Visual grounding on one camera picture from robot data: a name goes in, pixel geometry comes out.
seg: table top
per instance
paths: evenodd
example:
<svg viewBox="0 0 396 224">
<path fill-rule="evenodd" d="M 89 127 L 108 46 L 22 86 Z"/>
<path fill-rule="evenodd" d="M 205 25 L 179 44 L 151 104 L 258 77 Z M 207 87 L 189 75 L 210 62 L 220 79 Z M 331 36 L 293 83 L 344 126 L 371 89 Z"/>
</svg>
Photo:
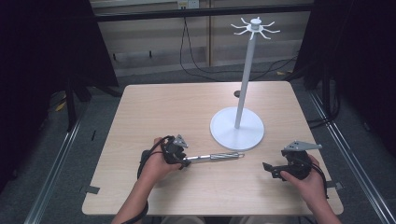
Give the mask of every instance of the table top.
<svg viewBox="0 0 396 224">
<path fill-rule="evenodd" d="M 126 87 L 110 128 L 82 211 L 87 215 L 116 214 L 136 181 L 141 152 L 156 137 L 181 134 L 188 157 L 231 152 L 212 137 L 210 120 L 221 109 L 237 106 L 233 96 L 240 82 L 131 85 Z M 250 82 L 245 108 L 264 124 L 260 143 L 234 161 L 192 164 L 159 182 L 148 198 L 148 215 L 254 216 L 311 214 L 298 191 L 273 179 L 262 163 L 287 161 L 280 150 L 294 140 L 316 143 L 289 82 Z M 317 149 L 315 156 L 331 180 Z M 335 189 L 328 189 L 335 214 L 343 205 Z"/>
</svg>

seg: black strap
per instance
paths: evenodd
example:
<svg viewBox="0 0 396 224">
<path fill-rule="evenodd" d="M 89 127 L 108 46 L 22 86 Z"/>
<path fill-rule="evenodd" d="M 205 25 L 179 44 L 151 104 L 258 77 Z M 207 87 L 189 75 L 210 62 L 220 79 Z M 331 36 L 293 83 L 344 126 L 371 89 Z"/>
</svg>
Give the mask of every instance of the black strap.
<svg viewBox="0 0 396 224">
<path fill-rule="evenodd" d="M 145 208 L 143 209 L 143 211 L 142 211 L 139 215 L 137 215 L 136 217 L 133 217 L 133 218 L 129 219 L 129 220 L 126 221 L 126 222 L 122 222 L 122 224 L 134 224 L 134 223 L 136 223 L 138 220 L 140 220 L 140 219 L 142 219 L 143 217 L 145 217 L 146 214 L 148 213 L 148 211 L 149 211 L 149 203 L 146 203 Z"/>
</svg>

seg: aluminum rail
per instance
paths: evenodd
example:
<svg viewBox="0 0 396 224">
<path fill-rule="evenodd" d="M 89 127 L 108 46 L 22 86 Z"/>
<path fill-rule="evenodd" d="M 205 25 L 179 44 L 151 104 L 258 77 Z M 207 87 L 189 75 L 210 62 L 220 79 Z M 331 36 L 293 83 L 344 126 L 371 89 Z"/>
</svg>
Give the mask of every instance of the aluminum rail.
<svg viewBox="0 0 396 224">
<path fill-rule="evenodd" d="M 325 119 L 326 113 L 322 108 L 322 102 L 320 101 L 320 98 L 313 91 L 310 92 L 310 96 L 320 116 Z M 327 128 L 381 222 L 384 224 L 396 223 L 395 216 L 392 214 L 387 202 L 382 197 L 374 183 L 371 181 L 370 177 L 364 171 L 363 167 L 359 163 L 359 160 L 356 158 L 355 154 L 347 143 L 347 140 L 341 134 L 337 125 L 331 121 L 327 124 Z"/>
</svg>

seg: wall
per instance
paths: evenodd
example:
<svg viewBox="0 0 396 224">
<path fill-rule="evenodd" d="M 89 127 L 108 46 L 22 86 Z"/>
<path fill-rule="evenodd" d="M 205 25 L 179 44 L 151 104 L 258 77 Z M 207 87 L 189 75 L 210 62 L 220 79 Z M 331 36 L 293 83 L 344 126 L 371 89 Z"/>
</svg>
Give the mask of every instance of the wall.
<svg viewBox="0 0 396 224">
<path fill-rule="evenodd" d="M 282 0 L 282 1 L 238 1 L 238 0 L 201 0 L 200 8 L 208 7 L 254 7 L 287 4 L 306 4 L 312 0 Z M 91 0 L 95 14 L 102 13 L 122 13 L 122 12 L 144 12 L 154 10 L 177 9 L 177 1 L 170 0 L 124 0 L 124 1 L 103 1 Z M 272 39 L 265 40 L 258 38 L 255 53 L 255 62 L 270 62 L 279 59 L 291 58 L 297 54 L 304 37 L 304 30 L 309 18 L 309 12 L 274 13 L 261 15 L 232 15 L 214 17 L 187 18 L 189 34 L 191 37 L 191 47 L 194 48 L 193 57 L 200 66 L 217 66 L 225 64 L 243 63 L 246 55 L 248 35 L 234 35 L 242 30 L 235 29 L 235 25 L 244 25 L 241 18 L 249 22 L 253 18 L 260 17 L 262 24 L 272 21 L 276 23 L 270 28 L 280 30 L 278 34 L 269 34 Z M 117 76 L 131 73 L 144 73 L 134 68 L 145 67 L 146 72 L 151 72 L 150 68 L 157 66 L 153 62 L 139 59 L 142 56 L 147 58 L 149 51 L 156 51 L 164 55 L 174 57 L 171 64 L 177 65 L 177 55 L 181 46 L 184 20 L 181 18 L 146 20 L 146 21 L 111 21 L 100 22 L 103 39 L 105 40 L 110 57 L 113 54 L 121 61 L 113 61 Z M 188 48 L 188 39 L 184 39 L 184 48 Z M 128 65 L 128 60 L 139 61 L 139 64 Z M 168 67 L 168 70 L 177 66 L 158 65 Z"/>
</svg>

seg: cable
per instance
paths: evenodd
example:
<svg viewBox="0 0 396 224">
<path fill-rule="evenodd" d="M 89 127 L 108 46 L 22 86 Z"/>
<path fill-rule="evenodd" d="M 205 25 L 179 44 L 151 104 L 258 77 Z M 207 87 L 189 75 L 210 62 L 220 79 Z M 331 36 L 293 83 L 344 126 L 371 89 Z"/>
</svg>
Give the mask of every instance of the cable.
<svg viewBox="0 0 396 224">
<path fill-rule="evenodd" d="M 181 47 L 180 47 L 180 53 L 179 53 L 179 62 L 180 62 L 181 67 L 183 68 L 183 70 L 184 70 L 187 74 L 189 74 L 189 75 L 191 75 L 191 76 L 195 76 L 195 77 L 204 77 L 204 78 L 208 78 L 208 79 L 211 79 L 211 80 L 214 80 L 214 81 L 223 82 L 222 80 L 218 80 L 218 79 L 215 79 L 215 78 L 213 78 L 213 77 L 206 77 L 206 76 L 202 76 L 202 75 L 192 74 L 192 73 L 190 73 L 189 71 L 187 71 L 187 70 L 184 68 L 184 66 L 183 66 L 183 64 L 182 64 L 182 61 L 181 61 L 181 58 L 182 58 L 182 49 L 183 49 L 183 45 L 184 45 L 184 36 L 185 36 L 186 33 L 187 33 L 187 38 L 188 38 L 188 40 L 189 40 L 190 56 L 191 56 L 191 58 L 192 58 L 192 62 L 193 62 L 193 64 L 194 64 L 194 66 L 195 66 L 199 71 L 204 72 L 204 73 L 208 73 L 208 74 L 221 74 L 221 73 L 231 73 L 231 72 L 234 72 L 234 73 L 243 73 L 243 72 L 244 72 L 244 71 L 233 71 L 233 70 L 214 72 L 214 71 L 206 71 L 206 70 L 200 68 L 200 67 L 197 65 L 197 63 L 195 62 L 194 57 L 193 57 L 193 55 L 192 55 L 192 47 L 191 47 L 191 39 L 190 39 L 189 27 L 188 27 L 188 25 L 187 25 L 187 20 L 186 20 L 186 18 L 184 18 L 184 29 L 183 29 L 183 36 L 182 36 L 182 39 L 181 39 Z M 256 80 L 256 79 L 258 79 L 258 78 L 260 78 L 260 77 L 263 77 L 263 76 L 265 76 L 266 74 L 268 74 L 269 72 L 273 72 L 273 71 L 275 71 L 275 70 L 278 70 L 278 69 L 280 69 L 280 68 L 286 66 L 288 63 L 290 63 L 290 62 L 292 62 L 292 61 L 295 61 L 296 58 L 297 58 L 297 56 L 294 56 L 294 57 L 292 57 L 291 59 L 279 60 L 279 61 L 273 62 L 273 63 L 270 65 L 270 67 L 268 68 L 267 71 L 265 71 L 265 72 L 264 72 L 263 74 L 261 74 L 260 76 L 251 79 L 250 81 L 253 81 L 253 80 Z M 275 69 L 272 69 L 272 70 L 271 70 L 271 68 L 272 68 L 276 63 L 280 63 L 280 62 L 284 62 L 284 61 L 286 61 L 286 63 L 282 64 L 282 65 L 281 65 L 280 67 L 278 67 L 278 68 L 275 68 Z M 262 71 L 251 71 L 250 73 L 262 73 Z"/>
<path fill-rule="evenodd" d="M 252 78 L 250 81 L 254 81 L 254 80 L 258 79 L 259 77 L 263 77 L 263 76 L 267 75 L 269 72 L 276 71 L 277 69 L 280 69 L 280 68 L 286 66 L 288 63 L 294 61 L 296 58 L 297 58 L 297 55 L 292 57 L 291 59 L 284 59 L 284 60 L 279 60 L 279 61 L 273 62 L 266 72 L 264 72 L 263 74 L 261 74 L 258 77 Z M 271 68 L 274 66 L 274 64 L 280 63 L 280 62 L 283 62 L 283 61 L 286 61 L 286 63 L 284 63 L 283 65 L 281 65 L 280 67 L 278 67 L 276 69 L 271 70 Z"/>
<path fill-rule="evenodd" d="M 300 163 L 303 163 L 303 164 L 305 164 L 305 165 L 311 167 L 312 169 L 314 169 L 316 172 L 318 172 L 318 174 L 320 175 L 320 177 L 321 177 L 322 180 L 323 180 L 323 188 L 324 188 L 325 197 L 326 197 L 326 199 L 329 199 L 329 196 L 327 195 L 327 182 L 326 182 L 326 176 L 324 175 L 324 173 L 323 173 L 323 171 L 320 169 L 320 167 L 318 167 L 318 166 L 317 166 L 316 164 L 314 164 L 314 163 L 309 164 L 309 163 L 306 162 L 306 161 L 302 161 L 302 160 L 300 160 L 300 159 L 297 159 L 297 158 L 295 158 L 295 157 L 291 157 L 291 156 L 288 156 L 288 155 L 286 156 L 286 158 L 291 159 L 292 161 L 298 161 L 298 162 L 300 162 Z"/>
<path fill-rule="evenodd" d="M 324 118 L 324 119 L 312 119 L 308 120 L 308 123 L 315 123 L 315 122 L 320 122 L 319 124 L 316 124 L 314 126 L 310 126 L 309 129 L 315 129 L 317 127 L 320 127 L 322 125 L 325 125 L 333 120 L 335 120 L 339 114 L 340 111 L 340 106 L 341 106 L 341 100 L 340 100 L 340 93 L 338 90 L 338 86 L 335 83 L 335 92 L 334 92 L 334 97 L 333 97 L 333 106 L 332 106 L 332 112 L 331 114 Z"/>
<path fill-rule="evenodd" d="M 183 45 L 184 45 L 184 35 L 185 35 L 185 33 L 186 33 L 186 30 L 187 30 L 187 36 L 188 36 L 188 38 L 189 38 L 190 51 L 191 51 L 190 34 L 189 34 L 189 31 L 188 31 L 186 18 L 184 18 L 183 36 L 181 37 L 181 46 L 180 46 L 180 53 L 179 53 L 179 62 L 180 62 L 181 68 L 183 68 L 183 70 L 184 70 L 187 74 L 189 74 L 190 76 L 194 76 L 194 77 L 204 77 L 204 78 L 210 79 L 210 80 L 212 80 L 212 81 L 222 82 L 221 80 L 218 80 L 218 79 L 215 79 L 215 78 L 212 78 L 212 77 L 206 77 L 206 76 L 201 76 L 201 75 L 196 75 L 196 74 L 190 73 L 190 72 L 187 71 L 186 68 L 183 66 L 183 63 L 182 63 L 182 61 L 181 61 L 181 58 L 182 58 L 181 55 L 182 55 L 182 50 L 183 50 Z M 195 66 L 198 68 L 198 66 L 196 65 L 195 60 L 193 59 L 193 57 L 192 57 L 192 61 L 194 62 Z"/>
</svg>

